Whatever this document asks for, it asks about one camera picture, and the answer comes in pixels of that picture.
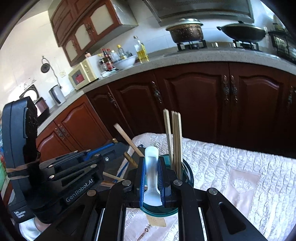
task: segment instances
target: metal bolt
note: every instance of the metal bolt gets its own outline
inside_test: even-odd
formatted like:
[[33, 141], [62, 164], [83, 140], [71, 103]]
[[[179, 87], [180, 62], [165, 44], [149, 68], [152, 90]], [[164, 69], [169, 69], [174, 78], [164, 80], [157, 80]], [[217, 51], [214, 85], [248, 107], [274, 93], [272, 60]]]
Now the metal bolt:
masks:
[[216, 188], [210, 188], [209, 193], [212, 195], [216, 195], [218, 193], [218, 190]]
[[124, 186], [129, 186], [130, 184], [131, 184], [130, 180], [123, 180], [122, 181], [122, 185], [124, 185]]
[[94, 190], [94, 189], [88, 190], [86, 194], [89, 197], [93, 197], [96, 195], [96, 190]]
[[174, 184], [176, 186], [181, 186], [183, 184], [183, 182], [181, 180], [179, 180], [179, 179], [176, 179], [176, 180], [174, 180]]

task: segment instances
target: white quilted tablecloth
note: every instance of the white quilted tablecloth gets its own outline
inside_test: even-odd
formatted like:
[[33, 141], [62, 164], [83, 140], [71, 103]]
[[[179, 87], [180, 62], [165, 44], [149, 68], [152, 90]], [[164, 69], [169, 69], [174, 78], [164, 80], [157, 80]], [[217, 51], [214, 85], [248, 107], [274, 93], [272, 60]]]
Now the white quilted tablecloth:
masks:
[[[269, 241], [285, 240], [296, 223], [295, 159], [187, 138], [182, 141], [183, 158], [192, 168], [194, 188], [217, 188]], [[136, 146], [155, 146], [160, 155], [168, 153], [165, 134], [145, 133], [133, 138], [133, 142]], [[152, 226], [141, 241], [178, 240], [177, 216], [165, 221], [166, 227]], [[125, 240], [137, 240], [148, 224], [141, 210], [128, 209]]]

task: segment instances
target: ceiling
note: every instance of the ceiling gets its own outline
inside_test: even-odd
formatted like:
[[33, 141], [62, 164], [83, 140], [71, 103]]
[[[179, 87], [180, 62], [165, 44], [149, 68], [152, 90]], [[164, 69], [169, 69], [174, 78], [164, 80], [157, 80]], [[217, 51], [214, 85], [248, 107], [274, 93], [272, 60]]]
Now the ceiling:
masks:
[[22, 21], [41, 12], [47, 11], [52, 2], [53, 0], [40, 0], [18, 21], [18, 23], [21, 23]]

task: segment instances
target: white tiled wall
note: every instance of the white tiled wall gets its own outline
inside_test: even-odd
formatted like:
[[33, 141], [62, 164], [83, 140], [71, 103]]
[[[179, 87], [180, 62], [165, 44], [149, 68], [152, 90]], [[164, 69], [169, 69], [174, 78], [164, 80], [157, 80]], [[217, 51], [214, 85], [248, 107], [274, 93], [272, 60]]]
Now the white tiled wall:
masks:
[[59, 76], [61, 71], [69, 73], [72, 68], [56, 43], [48, 12], [42, 12], [16, 25], [0, 50], [0, 110], [17, 100], [24, 92], [24, 83], [30, 84], [32, 79], [36, 79], [39, 95], [49, 108], [53, 107], [48, 91], [57, 81], [51, 70], [45, 74], [40, 71], [42, 55], [55, 70], [64, 95], [73, 90], [68, 76]]
[[[133, 36], [136, 35], [145, 44], [145, 48], [148, 53], [158, 51], [160, 49], [175, 47], [176, 44], [173, 42], [171, 35], [165, 30], [165, 27], [161, 27], [157, 20], [153, 17], [149, 8], [145, 5], [142, 0], [128, 0], [128, 3], [133, 11], [136, 20], [139, 23], [138, 27], [118, 36], [111, 40], [103, 48], [117, 49], [117, 44], [121, 44], [125, 51], [130, 51], [136, 54], [134, 48]], [[266, 26], [268, 29], [272, 28], [272, 17], [269, 17], [266, 13], [260, 0], [251, 0], [253, 14], [254, 14], [254, 25], [263, 28]], [[222, 31], [219, 31], [217, 26], [224, 26], [230, 23], [237, 23], [236, 21], [230, 20], [219, 20], [219, 19], [200, 19], [204, 24], [202, 31], [204, 39], [208, 42], [232, 42], [232, 39], [225, 35]], [[271, 47], [269, 37], [259, 42], [260, 46]]]
[[[137, 35], [145, 44], [148, 53], [176, 46], [170, 33], [165, 30], [165, 27], [160, 27], [142, 0], [128, 0], [128, 3], [139, 26], [111, 40], [103, 46], [104, 48], [116, 50], [117, 45], [121, 44], [125, 51], [130, 51], [135, 55], [134, 35]], [[251, 0], [251, 3], [255, 19], [254, 25], [261, 28], [266, 26], [268, 29], [271, 29], [273, 22], [272, 12], [268, 11], [267, 14], [266, 8], [264, 8], [260, 0]], [[231, 38], [216, 27], [234, 23], [234, 21], [200, 20], [204, 24], [202, 30], [206, 41], [232, 41]], [[269, 37], [260, 41], [259, 45], [271, 47]], [[55, 70], [63, 87], [62, 92], [64, 95], [69, 94], [73, 90], [68, 76], [61, 78], [59, 75], [61, 71], [65, 71], [68, 74], [72, 68], [67, 61], [63, 49], [57, 46], [48, 12], [43, 12], [16, 25], [0, 50], [0, 110], [3, 109], [6, 103], [18, 99], [23, 92], [24, 83], [30, 83], [29, 78], [37, 80], [34, 84], [40, 96], [46, 100], [48, 106], [51, 108], [54, 105], [48, 90], [57, 83], [52, 71], [46, 74], [41, 73], [42, 55], [50, 61]]]

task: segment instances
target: range hood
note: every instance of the range hood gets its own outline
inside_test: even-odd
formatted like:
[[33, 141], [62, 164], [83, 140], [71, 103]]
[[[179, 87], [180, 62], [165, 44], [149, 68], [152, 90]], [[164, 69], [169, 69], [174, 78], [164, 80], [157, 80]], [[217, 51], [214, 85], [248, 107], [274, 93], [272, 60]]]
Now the range hood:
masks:
[[143, 0], [143, 2], [161, 26], [180, 18], [254, 22], [250, 0]]

